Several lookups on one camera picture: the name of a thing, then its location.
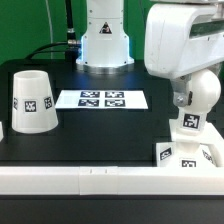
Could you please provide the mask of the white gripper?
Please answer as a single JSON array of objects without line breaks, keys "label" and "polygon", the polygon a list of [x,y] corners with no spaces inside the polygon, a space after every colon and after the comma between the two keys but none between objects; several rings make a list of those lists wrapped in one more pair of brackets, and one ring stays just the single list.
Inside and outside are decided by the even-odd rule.
[{"label": "white gripper", "polygon": [[190,73],[224,61],[224,31],[190,36],[193,25],[218,21],[224,22],[224,1],[156,3],[149,10],[144,63],[151,75],[173,79],[177,107],[192,102]]}]

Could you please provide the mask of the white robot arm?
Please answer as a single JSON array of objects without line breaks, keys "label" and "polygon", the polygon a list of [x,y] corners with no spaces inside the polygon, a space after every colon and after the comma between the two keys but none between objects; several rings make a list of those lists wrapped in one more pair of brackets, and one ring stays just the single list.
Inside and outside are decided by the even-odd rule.
[{"label": "white robot arm", "polygon": [[[224,22],[224,0],[154,0],[145,30],[144,63],[149,74],[171,80],[174,104],[190,103],[180,81],[224,61],[224,31],[191,36],[194,25]],[[87,30],[81,38],[81,70],[113,74],[134,63],[123,30],[124,0],[86,0]]]}]

